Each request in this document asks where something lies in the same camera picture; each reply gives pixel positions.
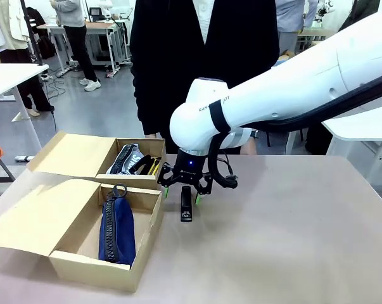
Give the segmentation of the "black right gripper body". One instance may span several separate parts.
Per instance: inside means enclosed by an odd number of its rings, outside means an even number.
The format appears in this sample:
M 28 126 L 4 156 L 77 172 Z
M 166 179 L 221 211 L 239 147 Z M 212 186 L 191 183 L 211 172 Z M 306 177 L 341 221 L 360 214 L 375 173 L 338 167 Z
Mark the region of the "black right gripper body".
M 184 184 L 199 183 L 206 158 L 206 155 L 192 155 L 180 149 L 174 165 L 174 177 Z

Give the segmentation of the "person's left hand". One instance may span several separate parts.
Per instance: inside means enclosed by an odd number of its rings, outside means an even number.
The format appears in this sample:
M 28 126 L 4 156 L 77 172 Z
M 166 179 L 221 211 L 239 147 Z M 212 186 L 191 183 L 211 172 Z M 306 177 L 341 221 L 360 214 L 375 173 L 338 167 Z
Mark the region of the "person's left hand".
M 249 137 L 247 142 L 240 149 L 241 155 L 257 155 L 257 145 L 253 137 Z

